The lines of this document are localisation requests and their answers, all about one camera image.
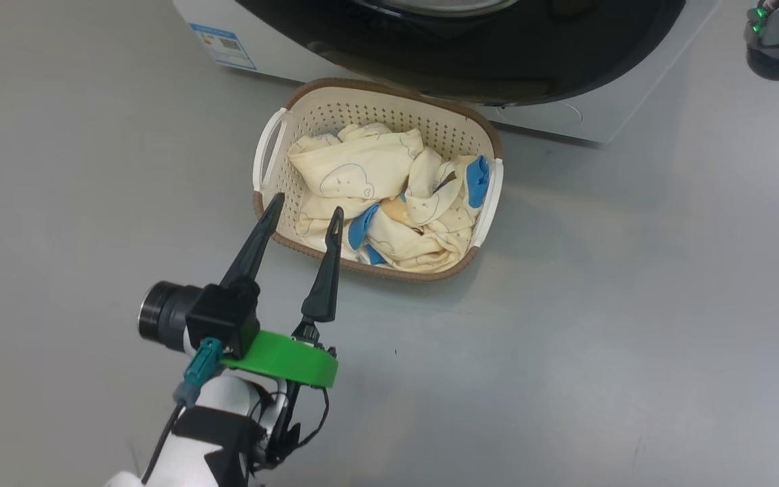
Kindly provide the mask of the cream garment with blue cuffs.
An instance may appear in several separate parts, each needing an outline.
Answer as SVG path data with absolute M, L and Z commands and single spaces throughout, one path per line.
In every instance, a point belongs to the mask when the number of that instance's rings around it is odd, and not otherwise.
M 344 259 L 408 273 L 439 273 L 467 255 L 490 179 L 485 156 L 443 160 L 427 148 L 414 158 L 401 187 L 385 198 L 306 190 L 295 233 L 306 246 L 324 250 L 325 232 L 340 208 Z

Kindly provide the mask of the black glass washing machine door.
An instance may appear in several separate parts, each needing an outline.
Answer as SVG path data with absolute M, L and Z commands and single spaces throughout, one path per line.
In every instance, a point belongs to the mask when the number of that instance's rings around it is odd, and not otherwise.
M 562 101 L 651 55 L 686 0 L 235 0 L 378 83 L 488 107 Z

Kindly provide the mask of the white front-load washing machine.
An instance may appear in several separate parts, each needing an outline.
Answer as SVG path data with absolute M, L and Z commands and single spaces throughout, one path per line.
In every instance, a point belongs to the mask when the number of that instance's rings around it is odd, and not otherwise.
M 486 119 L 518 129 L 550 133 L 609 143 L 645 101 L 647 95 L 675 64 L 681 53 L 692 43 L 721 0 L 686 0 L 679 18 L 667 36 L 649 56 L 635 68 L 603 87 L 563 99 L 582 114 L 575 126 L 568 124 L 533 124 L 516 126 L 495 114 L 495 107 L 477 107 Z M 269 27 L 238 5 L 235 0 L 172 0 L 177 12 L 187 24 L 200 24 L 234 32 L 250 56 L 256 71 L 283 80 L 313 81 L 325 78 L 361 80 L 353 73 L 324 60 L 300 47 L 294 41 Z

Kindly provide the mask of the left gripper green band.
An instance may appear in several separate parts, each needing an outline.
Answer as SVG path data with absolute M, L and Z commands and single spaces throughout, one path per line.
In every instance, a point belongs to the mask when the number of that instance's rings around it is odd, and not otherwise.
M 228 295 L 259 295 L 256 278 L 275 234 L 285 203 L 285 194 L 273 196 L 240 252 L 226 271 L 219 287 Z M 260 330 L 240 358 L 224 357 L 220 363 L 232 370 L 283 379 L 312 388 L 332 388 L 338 360 L 335 349 L 321 343 L 316 323 L 336 319 L 338 278 L 341 269 L 344 211 L 337 207 L 325 232 L 324 256 L 312 289 L 301 305 L 302 323 L 293 335 Z

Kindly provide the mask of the blue energy label sticker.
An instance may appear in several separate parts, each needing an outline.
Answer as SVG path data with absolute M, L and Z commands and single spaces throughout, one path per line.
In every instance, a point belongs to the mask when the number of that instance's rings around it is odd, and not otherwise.
M 203 44 L 206 53 L 216 64 L 256 71 L 256 65 L 254 65 L 234 32 L 200 24 L 189 24 L 189 28 L 191 28 L 195 37 Z

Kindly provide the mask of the cream perforated laundry basket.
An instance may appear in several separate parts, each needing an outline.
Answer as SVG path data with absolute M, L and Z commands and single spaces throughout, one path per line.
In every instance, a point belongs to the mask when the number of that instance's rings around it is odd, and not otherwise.
M 490 188 L 474 227 L 467 255 L 454 267 L 420 274 L 365 265 L 341 258 L 343 268 L 400 281 L 441 281 L 460 274 L 476 258 L 494 221 L 504 180 L 500 137 L 494 127 L 472 109 L 428 101 L 389 87 L 349 79 L 321 79 L 300 87 L 283 108 L 272 115 L 254 155 L 252 184 L 254 210 L 262 216 L 276 193 L 285 203 L 273 239 L 294 252 L 321 259 L 324 250 L 303 244 L 295 233 L 305 182 L 287 159 L 293 143 L 305 136 L 333 133 L 349 124 L 386 124 L 393 132 L 418 129 L 426 148 L 443 158 L 485 156 L 491 170 Z

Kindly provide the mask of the round filter cover flap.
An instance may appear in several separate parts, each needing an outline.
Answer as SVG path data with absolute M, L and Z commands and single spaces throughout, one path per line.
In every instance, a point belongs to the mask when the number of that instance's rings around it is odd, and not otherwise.
M 516 126 L 523 126 L 523 124 L 525 126 L 533 126 L 533 124 L 575 126 L 582 121 L 580 111 L 564 101 L 529 106 L 495 107 L 494 110 L 502 120 Z

